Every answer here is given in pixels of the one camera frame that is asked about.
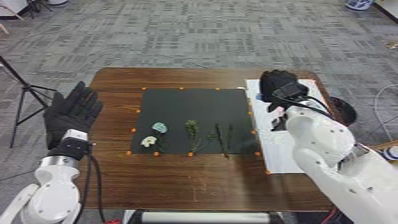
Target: black cable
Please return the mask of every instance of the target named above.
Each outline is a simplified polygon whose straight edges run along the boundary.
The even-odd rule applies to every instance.
[[[331,115],[324,110],[320,110],[320,109],[310,107],[308,105],[297,103],[294,100],[288,100],[288,99],[281,98],[278,95],[272,95],[272,96],[274,96],[281,101],[285,101],[287,103],[290,103],[294,106],[308,108],[310,110],[313,110],[315,112],[319,112],[320,114],[324,114],[331,119],[335,119],[335,118],[333,118],[333,115]]]
[[[10,180],[10,179],[13,179],[13,178],[17,178],[17,177],[20,177],[22,175],[26,175],[26,174],[33,173],[34,171],[36,171],[36,169],[34,169],[34,170],[31,170],[31,171],[27,171],[26,173],[17,174],[17,175],[15,175],[15,176],[11,176],[11,177],[6,177],[4,179],[0,179],[0,182],[2,182],[2,181],[6,181],[6,180]]]
[[[97,157],[91,155],[91,161],[97,169],[97,185],[98,185],[98,212],[104,223],[107,222],[105,215],[104,215],[104,178],[102,178],[102,169]]]
[[[328,105],[322,103],[322,101],[313,96],[304,96],[304,99],[313,99],[319,102],[319,104],[322,105],[322,107],[326,108],[328,113],[333,115],[333,111],[331,111]]]
[[[88,202],[88,196],[89,196],[89,185],[91,185],[91,163],[93,162],[91,162],[91,149],[89,149],[89,153],[88,153],[88,175],[86,175],[86,185],[84,185],[82,207],[81,207],[79,216],[77,216],[73,224],[79,224],[79,220],[81,220],[84,209],[86,209],[86,202]]]

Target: white cable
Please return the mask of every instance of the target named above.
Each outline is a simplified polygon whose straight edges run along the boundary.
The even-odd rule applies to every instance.
[[[376,110],[377,120],[379,120],[379,122],[383,124],[383,129],[384,129],[384,132],[388,134],[390,141],[393,141],[393,137],[392,137],[390,130],[388,130],[388,127],[386,127],[386,123],[383,122],[383,118],[381,118],[381,114],[379,114],[379,104],[377,104],[377,102],[379,102],[379,98],[381,98],[383,92],[386,91],[388,88],[392,88],[395,86],[398,86],[398,84],[392,84],[392,85],[384,86],[383,90],[377,93],[376,104],[374,104],[376,105],[374,110]]]

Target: cable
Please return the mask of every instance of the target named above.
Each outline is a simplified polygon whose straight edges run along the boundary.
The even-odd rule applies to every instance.
[[[304,99],[313,99],[319,102],[319,104],[322,105],[322,107],[326,108],[328,113],[333,114],[333,111],[331,111],[328,105],[324,104],[324,102],[313,96],[304,96]]]
[[[398,86],[398,84],[392,84],[388,86],[384,86],[384,88],[381,89],[379,93],[377,93],[377,96],[376,96],[376,107],[374,107],[374,110],[376,110],[376,115],[377,115],[377,120],[383,124],[383,129],[384,129],[384,132],[386,132],[386,135],[388,135],[388,138],[390,138],[390,141],[393,141],[393,137],[392,137],[392,134],[390,134],[390,130],[388,130],[388,127],[386,127],[386,124],[383,123],[383,118],[381,118],[381,114],[379,114],[379,98],[381,98],[381,95],[383,95],[383,92],[386,91],[388,88]]]
[[[105,215],[104,215],[104,179],[102,179],[102,169],[97,157],[91,155],[91,161],[97,169],[97,184],[98,184],[98,212],[104,223],[107,222]]]
[[[315,112],[319,112],[320,114],[324,114],[331,119],[335,119],[335,118],[333,118],[333,115],[328,114],[324,110],[320,110],[320,109],[310,107],[308,105],[297,103],[294,100],[288,100],[288,99],[281,98],[281,97],[280,97],[278,95],[274,95],[274,94],[272,94],[272,96],[274,96],[281,101],[285,101],[287,103],[290,103],[292,105],[296,105],[297,107],[304,107],[304,108],[308,108],[310,110],[313,110]]]
[[[86,174],[86,185],[84,185],[84,199],[82,199],[82,207],[81,207],[81,211],[79,211],[79,216],[75,219],[73,224],[79,224],[79,220],[82,217],[82,213],[84,213],[84,209],[86,209],[86,202],[88,202],[88,196],[89,196],[89,185],[91,185],[91,149],[89,149],[89,153],[88,153],[88,174]]]
[[[15,175],[15,176],[11,176],[11,177],[6,177],[4,179],[0,179],[0,182],[2,182],[2,181],[6,181],[6,180],[10,180],[10,179],[13,179],[13,178],[17,178],[17,177],[20,177],[22,175],[26,175],[26,174],[33,173],[34,171],[36,171],[36,169],[34,169],[34,170],[31,170],[31,171],[27,171],[26,173],[17,174],[17,175]]]
[[[365,134],[368,134],[368,135],[374,134],[376,131],[381,129],[383,125],[386,125],[397,118],[398,118],[398,115],[379,125],[379,127],[374,129],[372,132],[363,132],[360,137],[363,137]]]
[[[331,218],[333,218],[333,216],[335,216],[335,214],[336,214],[336,211],[338,211],[338,208],[333,209],[331,214],[329,214],[329,216],[328,216],[328,218],[324,219],[324,221],[322,221],[320,224],[328,224],[328,222],[329,222],[329,220],[331,220]]]

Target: black mat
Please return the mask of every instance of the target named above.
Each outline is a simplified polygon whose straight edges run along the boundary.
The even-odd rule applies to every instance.
[[[216,131],[216,124],[223,127],[225,139],[228,139],[230,124],[233,125],[230,154],[255,153],[258,149],[257,136],[253,135],[253,121],[246,91],[239,89],[150,89],[143,96],[137,132],[134,135],[132,152],[153,153],[152,148],[141,145],[143,139],[153,135],[153,124],[162,122],[168,126],[166,153],[187,154],[191,152],[189,133],[185,123],[196,120],[200,123],[200,136],[207,142],[207,136]],[[223,153],[217,139],[198,153]]]

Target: wall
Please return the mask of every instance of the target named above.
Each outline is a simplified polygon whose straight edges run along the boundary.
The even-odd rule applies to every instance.
[[[8,6],[17,13],[29,5],[27,0],[0,0],[0,4]],[[4,8],[0,8],[0,16],[13,16],[13,13]]]
[[[377,4],[390,11],[395,18],[398,18],[398,0],[377,0]]]

